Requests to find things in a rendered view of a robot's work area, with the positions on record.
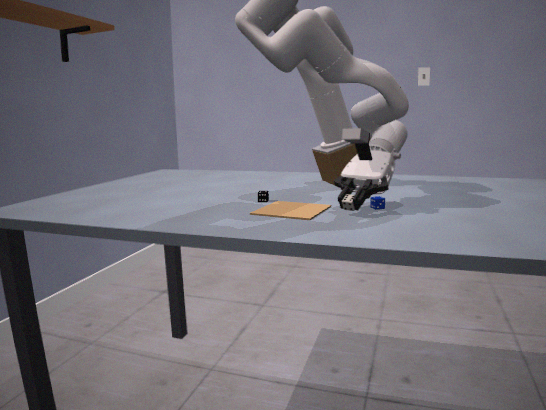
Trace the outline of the tan flat mat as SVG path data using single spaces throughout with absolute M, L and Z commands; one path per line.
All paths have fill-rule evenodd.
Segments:
M 329 209 L 331 205 L 276 201 L 250 213 L 250 215 L 311 220 Z

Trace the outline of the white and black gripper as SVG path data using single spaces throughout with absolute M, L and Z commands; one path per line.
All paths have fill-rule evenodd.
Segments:
M 376 148 L 374 148 L 374 146 Z M 359 160 L 357 154 L 344 168 L 341 176 L 334 180 L 335 186 L 342 190 L 338 196 L 338 202 L 342 209 L 342 200 L 346 194 L 351 195 L 352 192 L 356 192 L 352 201 L 354 209 L 359 210 L 364 201 L 370 198 L 371 195 L 383 194 L 389 189 L 388 186 L 395 168 L 394 158 L 392 154 L 382 146 L 369 145 L 369 147 L 371 147 L 372 161 Z M 379 149 L 379 147 L 381 149 Z

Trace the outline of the black die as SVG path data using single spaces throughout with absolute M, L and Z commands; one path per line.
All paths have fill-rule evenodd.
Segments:
M 269 200 L 269 191 L 258 192 L 258 202 L 268 202 L 268 200 Z

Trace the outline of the white die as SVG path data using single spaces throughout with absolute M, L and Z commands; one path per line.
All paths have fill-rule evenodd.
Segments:
M 348 194 L 345 195 L 345 197 L 342 200 L 342 205 L 344 210 L 355 211 L 353 201 L 352 201 L 353 197 L 354 195 L 348 195 Z

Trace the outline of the blue die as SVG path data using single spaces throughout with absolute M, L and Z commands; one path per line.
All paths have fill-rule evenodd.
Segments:
M 370 207 L 378 210 L 378 209 L 385 209 L 385 198 L 383 197 L 371 197 L 371 204 Z

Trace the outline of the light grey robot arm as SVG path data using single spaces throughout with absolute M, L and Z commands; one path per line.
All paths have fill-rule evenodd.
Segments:
M 369 145 L 379 145 L 394 161 L 400 159 L 407 129 L 397 119 L 409 109 L 406 94 L 387 70 L 353 56 L 351 40 L 331 8 L 299 11 L 297 3 L 250 0 L 237 13 L 235 23 L 279 70 L 291 72 L 301 62 L 297 69 L 324 139 L 322 149 L 351 143 L 359 160 L 372 161 Z M 272 31 L 275 34 L 268 37 Z M 352 108 L 358 128 L 352 127 L 338 83 L 365 84 L 380 92 Z

